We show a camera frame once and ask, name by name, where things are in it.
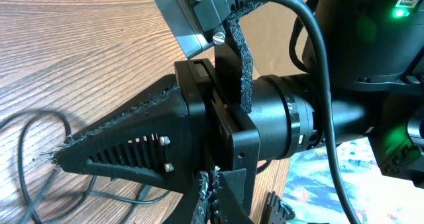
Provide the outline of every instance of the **green led light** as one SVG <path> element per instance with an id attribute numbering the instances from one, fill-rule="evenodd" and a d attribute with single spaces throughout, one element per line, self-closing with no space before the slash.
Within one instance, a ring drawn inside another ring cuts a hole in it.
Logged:
<path id="1" fill-rule="evenodd" d="M 397 8 L 393 10 L 393 17 L 395 18 L 406 17 L 408 15 L 409 15 L 409 12 L 406 11 L 405 9 Z"/>

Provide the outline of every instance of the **black foam tape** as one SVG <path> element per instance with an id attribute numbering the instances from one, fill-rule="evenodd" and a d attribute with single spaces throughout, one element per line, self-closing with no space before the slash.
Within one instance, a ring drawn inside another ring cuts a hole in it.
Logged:
<path id="1" fill-rule="evenodd" d="M 257 9 L 264 3 L 248 3 L 245 8 L 231 14 L 227 23 L 229 24 L 231 35 L 237 45 L 242 63 L 241 77 L 241 107 L 247 112 L 252 111 L 252 73 L 253 73 L 253 56 L 244 38 L 239 21 L 240 18 Z"/>

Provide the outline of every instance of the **black cable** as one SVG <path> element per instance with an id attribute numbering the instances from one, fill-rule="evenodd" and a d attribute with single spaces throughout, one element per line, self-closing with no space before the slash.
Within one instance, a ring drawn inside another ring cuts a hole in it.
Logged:
<path id="1" fill-rule="evenodd" d="M 157 197 L 157 198 L 152 199 L 152 200 L 148 200 L 148 201 L 137 201 L 137 200 L 128 199 L 128 198 L 125 198 L 125 197 L 115 196 L 113 194 L 108 194 L 108 193 L 105 193 L 105 192 L 91 192 L 90 195 L 91 196 L 97 196 L 97 197 L 111 198 L 113 200 L 123 201 L 123 202 L 126 202 L 126 203 L 139 205 L 139 204 L 152 204 L 152 203 L 155 203 L 157 201 L 160 201 L 160 200 L 164 199 L 164 197 L 166 197 L 170 192 L 171 191 L 167 191 L 162 196 Z"/>
<path id="2" fill-rule="evenodd" d="M 261 172 L 265 171 L 267 167 L 271 164 L 272 160 L 267 160 L 263 165 L 259 166 L 259 168 L 256 169 L 256 174 L 260 174 Z"/>
<path id="3" fill-rule="evenodd" d="M 311 39 L 313 49 L 315 52 L 315 59 L 317 61 L 317 75 L 320 76 L 321 92 L 322 92 L 322 108 L 324 118 L 324 133 L 326 139 L 327 155 L 329 157 L 329 166 L 331 177 L 333 178 L 334 186 L 340 203 L 348 220 L 351 223 L 360 223 L 355 211 L 350 204 L 347 197 L 345 187 L 341 178 L 339 162 L 337 160 L 335 132 L 333 124 L 333 110 L 331 107 L 331 87 L 329 77 L 329 67 L 327 61 L 327 51 L 325 50 L 325 43 L 321 30 L 319 29 L 318 22 L 315 20 L 313 13 L 302 0 L 245 0 L 249 2 L 275 2 L 288 7 L 294 11 L 301 19 L 306 31 Z"/>
<path id="4" fill-rule="evenodd" d="M 146 196 L 149 193 L 151 188 L 152 188 L 152 186 L 141 185 L 141 188 L 138 191 L 138 194 L 136 196 L 136 200 L 142 201 L 144 198 L 146 198 Z M 132 205 L 131 210 L 127 213 L 125 218 L 121 221 L 122 224 L 127 223 L 127 221 L 130 219 L 131 215 L 134 213 L 136 207 L 137 207 L 137 204 Z"/>
<path id="5" fill-rule="evenodd" d="M 309 7 L 309 9 L 312 12 L 315 12 L 317 5 L 318 5 L 318 1 L 319 0 L 307 0 L 306 5 Z M 308 70 L 307 70 L 305 64 L 302 61 L 299 60 L 299 58 L 297 57 L 297 54 L 296 54 L 296 50 L 295 50 L 296 43 L 297 43 L 297 40 L 299 38 L 300 32 L 302 31 L 302 28 L 303 28 L 303 24 L 302 24 L 301 20 L 299 19 L 299 17 L 297 17 L 296 20 L 294 21 L 293 31 L 291 32 L 291 36 L 290 36 L 289 56 L 290 56 L 291 62 L 293 62 L 293 64 L 299 70 L 308 73 Z"/>
<path id="6" fill-rule="evenodd" d="M 55 223 L 55 222 L 65 218 L 66 216 L 68 216 L 72 212 L 74 212 L 79 206 L 81 206 L 81 204 L 87 199 L 88 196 L 107 197 L 107 198 L 111 198 L 111 199 L 114 199 L 114 200 L 117 200 L 117 201 L 124 201 L 124 202 L 127 202 L 127 203 L 134 204 L 134 207 L 130 210 L 130 212 L 128 213 L 128 215 L 126 216 L 126 218 L 123 221 L 123 223 L 125 223 L 128 220 L 131 213 L 134 211 L 134 208 L 136 207 L 136 205 L 155 203 L 157 201 L 162 200 L 163 198 L 165 198 L 170 193 L 170 191 L 167 191 L 166 193 L 164 193 L 160 197 L 157 197 L 155 199 L 148 200 L 148 201 L 142 201 L 142 200 L 139 200 L 139 198 L 141 196 L 142 189 L 140 190 L 140 192 L 138 194 L 138 197 L 137 197 L 138 200 L 131 200 L 131 199 L 127 199 L 127 198 L 123 198 L 123 197 L 119 197 L 119 196 L 114 196 L 114 195 L 103 193 L 103 192 L 93 192 L 92 189 L 93 189 L 94 183 L 96 181 L 96 176 L 93 176 L 93 178 L 91 179 L 86 191 L 84 191 L 82 193 L 74 193 L 74 194 L 67 195 L 67 196 L 74 196 L 74 197 L 81 196 L 80 199 L 78 200 L 78 202 L 75 205 L 73 205 L 71 208 L 69 208 L 69 210 L 67 210 L 65 213 L 59 215 L 58 217 L 55 217 L 55 218 L 50 219 L 50 220 L 45 221 L 45 222 L 41 221 L 41 219 L 38 216 L 35 209 L 38 205 L 40 205 L 40 203 L 44 199 L 44 195 L 49 190 L 51 183 L 54 179 L 54 176 L 58 173 L 58 168 L 53 169 L 52 173 L 49 175 L 46 183 L 43 185 L 43 188 L 41 189 L 39 194 L 36 196 L 35 200 L 34 201 L 31 200 L 29 193 L 28 193 L 28 190 L 27 190 L 27 184 L 25 183 L 25 175 L 24 175 L 24 171 L 23 171 L 23 143 L 24 143 L 25 135 L 26 135 L 27 131 L 29 130 L 30 126 L 35 121 L 39 120 L 44 115 L 54 115 L 61 120 L 61 122 L 63 123 L 64 128 L 65 128 L 65 139 L 67 139 L 71 135 L 71 126 L 70 126 L 68 120 L 65 118 L 65 116 L 62 113 L 57 112 L 57 111 L 39 109 L 39 110 L 23 111 L 23 112 L 20 112 L 20 113 L 15 113 L 14 115 L 11 115 L 10 117 L 7 117 L 4 121 L 0 122 L 0 130 L 2 128 L 4 128 L 8 123 L 10 123 L 12 120 L 16 119 L 17 117 L 20 117 L 22 115 L 27 115 L 27 114 L 35 114 L 36 116 L 34 116 L 22 129 L 21 134 L 19 136 L 18 147 L 17 147 L 18 148 L 17 162 L 18 162 L 19 184 L 21 185 L 21 191 L 22 191 L 24 201 L 25 201 L 26 206 L 27 206 L 27 211 L 25 212 L 25 214 L 23 215 L 23 217 L 21 218 L 19 223 L 26 223 L 27 219 L 30 216 L 31 216 L 32 220 L 37 224 Z"/>

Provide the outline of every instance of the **blue patterned fabric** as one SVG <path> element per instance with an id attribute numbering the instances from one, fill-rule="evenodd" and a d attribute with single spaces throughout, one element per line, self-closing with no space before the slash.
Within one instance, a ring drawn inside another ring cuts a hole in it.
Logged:
<path id="1" fill-rule="evenodd" d="M 361 223 L 424 223 L 424 190 L 381 175 L 368 139 L 337 148 L 344 186 Z M 348 223 L 331 179 L 327 152 L 294 154 L 284 201 L 296 212 L 288 223 Z"/>

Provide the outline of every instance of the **wooden table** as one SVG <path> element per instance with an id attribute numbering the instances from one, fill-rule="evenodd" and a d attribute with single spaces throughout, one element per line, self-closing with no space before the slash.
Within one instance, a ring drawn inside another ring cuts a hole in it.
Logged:
<path id="1" fill-rule="evenodd" d="M 213 61 L 213 50 L 199 57 Z M 185 57 L 153 0 L 0 0 L 0 119 L 25 109 L 57 109 L 76 132 L 114 110 Z M 0 131 L 0 223 L 16 223 L 25 208 L 17 175 L 17 138 L 26 119 Z M 27 133 L 24 167 L 32 197 L 53 165 L 43 152 L 57 150 L 63 128 L 41 119 Z M 273 164 L 256 179 L 251 218 L 259 222 L 267 192 L 279 194 L 288 162 Z M 89 177 L 60 172 L 50 193 L 82 190 Z M 100 178 L 94 190 L 134 198 L 140 184 Z M 152 190 L 147 199 L 164 190 Z M 137 207 L 130 223 L 161 223 L 181 194 Z M 69 200 L 45 201 L 44 220 Z M 119 223 L 131 205 L 89 197 L 61 223 Z"/>

